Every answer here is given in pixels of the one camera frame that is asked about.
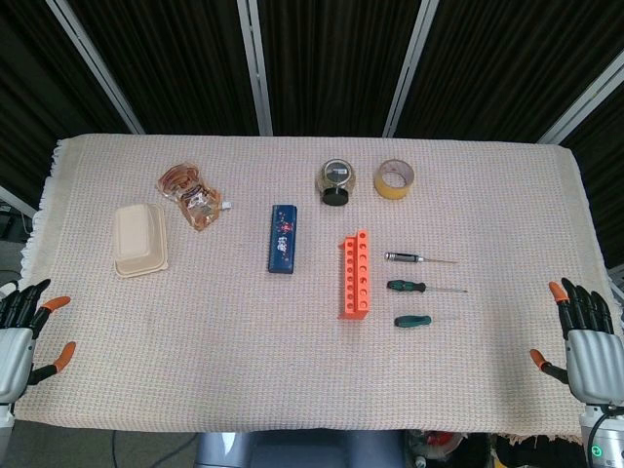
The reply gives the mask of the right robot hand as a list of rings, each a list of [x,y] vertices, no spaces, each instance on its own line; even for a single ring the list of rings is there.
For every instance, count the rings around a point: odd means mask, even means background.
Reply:
[[[549,290],[557,304],[566,364],[557,367],[536,349],[529,351],[539,370],[569,388],[590,406],[623,406],[623,340],[616,335],[610,310],[598,292],[563,278]]]

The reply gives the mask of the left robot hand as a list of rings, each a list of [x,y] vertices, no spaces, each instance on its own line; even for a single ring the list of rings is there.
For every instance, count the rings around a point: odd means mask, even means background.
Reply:
[[[23,290],[15,288],[1,299],[1,406],[13,405],[28,386],[60,373],[71,361],[76,342],[66,343],[59,356],[41,368],[34,368],[33,356],[37,339],[50,316],[70,302],[69,296],[58,296],[42,305],[39,300],[51,284],[45,279]]]

